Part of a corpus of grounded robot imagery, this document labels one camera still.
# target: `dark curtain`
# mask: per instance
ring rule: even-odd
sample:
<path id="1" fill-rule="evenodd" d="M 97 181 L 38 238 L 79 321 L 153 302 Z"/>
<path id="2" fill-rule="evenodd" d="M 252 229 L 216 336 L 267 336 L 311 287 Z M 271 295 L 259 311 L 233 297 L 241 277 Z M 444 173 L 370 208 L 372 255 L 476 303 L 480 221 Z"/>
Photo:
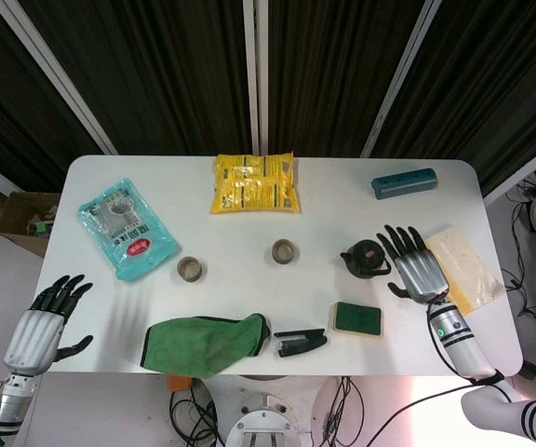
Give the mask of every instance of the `dark curtain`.
<path id="1" fill-rule="evenodd" d="M 270 0 L 270 152 L 359 156 L 422 3 Z"/>
<path id="2" fill-rule="evenodd" d="M 20 0 L 120 154 L 251 152 L 240 0 Z"/>
<path id="3" fill-rule="evenodd" d="M 0 16 L 0 172 L 22 189 L 59 192 L 74 159 L 99 153 Z"/>
<path id="4" fill-rule="evenodd" d="M 465 160 L 483 194 L 536 156 L 536 2 L 443 2 L 371 156 Z"/>

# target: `white table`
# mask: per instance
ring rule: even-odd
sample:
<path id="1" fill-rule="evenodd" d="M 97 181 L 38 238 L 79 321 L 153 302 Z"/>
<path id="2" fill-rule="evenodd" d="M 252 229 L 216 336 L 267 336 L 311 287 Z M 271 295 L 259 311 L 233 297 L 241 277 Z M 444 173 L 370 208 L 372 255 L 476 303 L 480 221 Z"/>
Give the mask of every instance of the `white table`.
<path id="1" fill-rule="evenodd" d="M 358 240 L 375 239 L 384 224 L 415 226 L 424 237 L 448 225 L 460 227 L 496 278 L 497 255 L 473 169 L 455 160 L 302 158 L 296 184 L 302 213 L 250 212 L 213 215 L 213 157 L 83 156 L 71 166 L 38 282 L 41 291 L 64 274 L 84 273 L 94 288 L 80 301 L 61 339 L 72 345 L 86 334 L 94 341 L 52 371 L 145 373 L 139 366 L 146 329 L 170 318 L 206 315 L 244 318 L 260 312 L 273 332 L 328 328 L 328 344 L 281 359 L 275 339 L 256 358 L 228 374 L 446 375 L 436 357 L 425 307 L 393 296 L 386 283 L 397 272 L 369 280 L 346 270 L 340 257 Z M 432 191 L 376 200 L 372 178 L 431 167 Z M 76 217 L 80 205 L 130 178 L 181 245 L 181 252 L 149 275 L 123 282 Z M 288 265 L 270 255 L 281 237 L 300 257 Z M 177 274 L 184 255 L 200 259 L 196 283 Z M 379 337 L 332 331 L 338 301 L 382 309 Z M 506 375 L 522 363 L 507 297 L 470 314 L 468 323 L 491 363 Z"/>

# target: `small teapot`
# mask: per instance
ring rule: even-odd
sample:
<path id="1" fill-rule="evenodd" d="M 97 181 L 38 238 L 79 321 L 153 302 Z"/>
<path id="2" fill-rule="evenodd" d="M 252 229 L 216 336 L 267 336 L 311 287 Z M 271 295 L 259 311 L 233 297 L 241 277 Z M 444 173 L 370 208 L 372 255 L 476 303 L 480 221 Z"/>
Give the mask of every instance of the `small teapot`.
<path id="1" fill-rule="evenodd" d="M 373 240 L 360 240 L 349 250 L 341 253 L 341 257 L 349 272 L 358 278 L 369 279 L 379 275 L 388 275 L 392 271 L 383 248 Z M 383 263 L 386 263 L 386 268 L 377 270 Z"/>

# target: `floor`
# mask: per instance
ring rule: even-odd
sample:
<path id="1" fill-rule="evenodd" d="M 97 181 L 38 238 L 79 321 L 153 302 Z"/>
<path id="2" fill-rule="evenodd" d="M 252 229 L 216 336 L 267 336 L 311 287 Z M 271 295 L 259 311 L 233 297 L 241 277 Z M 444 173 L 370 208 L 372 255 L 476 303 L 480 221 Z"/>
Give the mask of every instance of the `floor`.
<path id="1" fill-rule="evenodd" d="M 496 245 L 508 247 L 511 241 L 503 240 L 506 217 L 500 205 L 493 207 L 490 216 L 496 217 L 490 219 L 494 237 L 497 231 L 500 232 Z M 511 256 L 509 250 L 501 252 L 501 258 L 508 261 Z M 34 297 L 41 264 L 42 260 L 37 256 L 0 237 L 0 358 L 18 315 Z M 529 331 L 521 341 L 523 349 L 531 349 L 530 358 L 536 361 L 536 324 L 526 321 L 518 324 L 519 329 L 522 324 L 523 330 Z M 0 378 L 5 375 L 6 369 L 0 360 Z M 366 403 L 366 424 L 357 445 L 365 445 L 388 416 L 402 405 L 463 385 L 462 379 L 454 377 L 358 377 L 355 381 Z M 334 387 L 333 380 L 329 380 L 321 389 L 313 410 L 316 420 L 328 410 Z M 536 380 L 524 384 L 522 390 L 536 396 Z M 455 447 L 536 445 L 512 435 L 486 432 L 471 426 L 462 415 L 460 396 L 461 392 L 457 392 L 430 400 L 403 413 L 383 431 L 374 446 L 431 447 L 447 445 L 448 439 L 452 439 Z M 15 445 L 182 446 L 184 443 L 177 440 L 166 421 L 167 405 L 168 393 L 161 375 L 50 372 L 42 378 L 34 405 Z M 348 405 L 341 429 L 342 441 L 354 436 L 361 418 L 355 396 L 350 398 Z"/>
<path id="2" fill-rule="evenodd" d="M 519 199 L 516 189 L 508 193 L 510 199 Z M 496 251 L 500 265 L 511 272 L 516 272 L 516 246 L 510 229 L 510 216 L 516 203 L 502 196 L 487 207 L 489 225 L 493 234 Z M 536 235 L 527 231 L 522 223 L 516 223 L 516 234 L 520 241 L 521 252 L 525 263 L 525 288 L 529 296 L 529 305 L 536 305 Z M 517 292 L 508 294 L 516 329 L 523 356 L 526 360 L 536 364 L 536 319 L 530 316 L 518 317 L 522 306 L 522 297 Z M 536 378 L 533 381 L 515 377 L 518 391 L 525 396 L 534 396 L 536 399 Z"/>

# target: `green towel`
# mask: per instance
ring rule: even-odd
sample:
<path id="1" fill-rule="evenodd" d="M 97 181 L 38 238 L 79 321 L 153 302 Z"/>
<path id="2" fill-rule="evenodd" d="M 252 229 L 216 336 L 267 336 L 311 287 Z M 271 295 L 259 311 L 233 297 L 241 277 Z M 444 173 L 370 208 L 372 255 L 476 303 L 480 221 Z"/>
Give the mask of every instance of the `green towel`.
<path id="1" fill-rule="evenodd" d="M 160 373 L 205 379 L 243 357 L 255 357 L 270 336 L 266 318 L 252 314 L 240 321 L 176 318 L 148 328 L 140 366 Z"/>

